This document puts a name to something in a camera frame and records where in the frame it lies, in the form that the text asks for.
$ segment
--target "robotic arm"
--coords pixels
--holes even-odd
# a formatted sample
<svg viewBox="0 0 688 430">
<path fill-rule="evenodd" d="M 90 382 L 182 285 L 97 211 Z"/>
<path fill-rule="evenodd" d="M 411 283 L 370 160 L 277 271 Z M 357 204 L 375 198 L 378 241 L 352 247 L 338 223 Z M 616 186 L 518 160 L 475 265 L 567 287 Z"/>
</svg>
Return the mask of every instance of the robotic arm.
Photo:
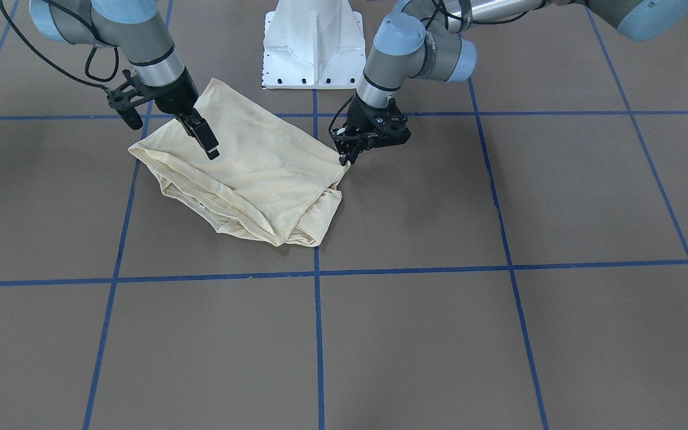
<svg viewBox="0 0 688 430">
<path fill-rule="evenodd" d="M 30 0 L 30 13 L 42 35 L 53 41 L 122 49 L 134 74 L 124 70 L 126 81 L 120 87 L 103 89 L 109 106 L 132 130 L 142 128 L 136 106 L 154 100 L 161 112 L 174 115 L 208 158 L 219 155 L 219 142 L 194 108 L 198 90 L 156 0 Z"/>
<path fill-rule="evenodd" d="M 456 36 L 471 27 L 506 24 L 547 5 L 585 5 L 619 33 L 642 41 L 673 27 L 688 0 L 399 0 L 375 35 L 363 79 L 342 128 L 328 128 L 341 164 L 361 152 L 410 138 L 395 96 L 407 78 L 466 81 L 476 65 L 474 45 Z"/>
</svg>

